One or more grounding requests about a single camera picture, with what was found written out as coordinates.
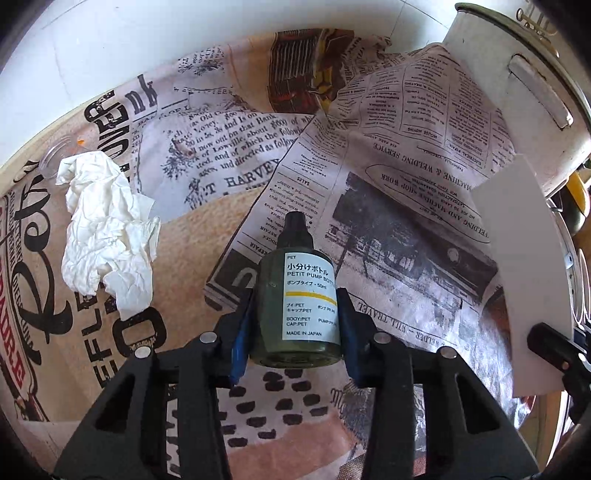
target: yellow stripe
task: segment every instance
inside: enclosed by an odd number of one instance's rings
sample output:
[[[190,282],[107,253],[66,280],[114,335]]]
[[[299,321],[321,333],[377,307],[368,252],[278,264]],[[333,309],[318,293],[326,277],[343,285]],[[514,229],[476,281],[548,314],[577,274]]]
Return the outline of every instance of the yellow stripe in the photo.
[[[313,291],[286,291],[286,297],[312,297],[314,299],[325,300],[331,303],[332,305],[336,305],[336,300],[327,297],[326,295],[321,295],[320,293],[314,293]]]

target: black bottle cap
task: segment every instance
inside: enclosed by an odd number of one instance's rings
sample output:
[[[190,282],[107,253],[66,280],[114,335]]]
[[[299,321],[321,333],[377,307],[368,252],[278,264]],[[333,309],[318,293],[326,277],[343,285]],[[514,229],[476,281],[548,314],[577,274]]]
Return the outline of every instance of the black bottle cap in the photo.
[[[314,248],[314,239],[306,227],[304,212],[289,212],[285,216],[283,231],[277,238],[277,248]]]

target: black dot pattern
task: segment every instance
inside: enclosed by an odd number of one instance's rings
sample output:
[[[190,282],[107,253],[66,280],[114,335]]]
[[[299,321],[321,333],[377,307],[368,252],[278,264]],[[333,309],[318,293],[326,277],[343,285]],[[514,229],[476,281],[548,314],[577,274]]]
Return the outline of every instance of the black dot pattern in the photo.
[[[222,426],[227,447],[244,447],[256,439],[274,440],[278,435],[283,435],[286,428],[300,425],[310,418],[327,415],[327,402],[330,399],[314,393],[311,381],[306,380],[304,374],[301,368],[263,370],[258,374],[258,379],[262,382],[258,385],[253,384],[258,390],[256,393],[250,392],[248,386],[245,388],[237,385],[231,388],[228,398],[238,399],[233,403],[236,411],[219,413],[220,421],[230,423]],[[267,397],[261,400],[263,404],[258,404],[251,400],[253,394],[263,394]],[[236,412],[243,417],[236,417]],[[283,423],[281,428],[277,428],[277,421]]]
[[[236,405],[236,411],[238,413],[250,413],[255,409],[255,403],[253,401],[247,401]]]
[[[286,368],[285,376],[287,378],[301,378],[303,372],[301,368]]]
[[[283,423],[286,425],[299,425],[302,422],[303,418],[301,415],[294,414],[294,413],[286,413],[283,415]]]
[[[276,372],[267,372],[265,375],[262,376],[263,382],[277,382],[282,378],[283,377]]]
[[[294,401],[290,398],[282,398],[275,405],[276,410],[291,410],[294,407]]]
[[[230,389],[230,397],[243,397],[246,395],[246,388],[235,386]]]
[[[248,439],[243,437],[234,437],[232,439],[228,439],[228,446],[232,448],[236,447],[245,447],[248,445]]]
[[[309,393],[304,396],[304,405],[306,407],[316,405],[317,403],[320,403],[320,395],[317,395],[315,393]]]
[[[236,425],[222,425],[222,435],[234,435],[236,433]]]
[[[249,427],[254,427],[256,429],[262,427],[265,423],[267,423],[267,417],[250,417],[246,420],[246,424]]]
[[[291,384],[291,389],[294,392],[307,392],[309,390],[312,390],[312,383],[310,383],[308,380],[296,382]]]
[[[329,412],[329,408],[327,407],[318,407],[312,408],[310,410],[310,415],[313,417],[321,417],[322,415],[326,415]]]
[[[265,390],[268,392],[280,392],[285,388],[285,382],[283,380],[267,382],[265,384]]]
[[[261,440],[273,440],[277,437],[277,431],[272,429],[270,432],[259,432],[257,433],[257,436]]]

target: container handle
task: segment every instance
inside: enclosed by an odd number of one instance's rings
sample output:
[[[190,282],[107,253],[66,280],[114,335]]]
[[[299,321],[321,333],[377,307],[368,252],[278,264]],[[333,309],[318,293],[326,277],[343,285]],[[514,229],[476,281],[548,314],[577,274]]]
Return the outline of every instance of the container handle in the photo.
[[[540,72],[523,56],[519,54],[513,55],[507,68],[533,93],[554,119],[558,128],[562,130],[573,124],[573,115],[556,91],[554,91]]]

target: white cylindrical container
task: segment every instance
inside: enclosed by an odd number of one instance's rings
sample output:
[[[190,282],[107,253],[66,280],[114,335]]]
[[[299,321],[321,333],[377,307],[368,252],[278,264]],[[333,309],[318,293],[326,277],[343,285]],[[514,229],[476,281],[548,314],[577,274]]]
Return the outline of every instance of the white cylindrical container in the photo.
[[[587,99],[533,31],[478,5],[456,9],[445,48],[501,109],[516,152],[551,193],[591,153]]]

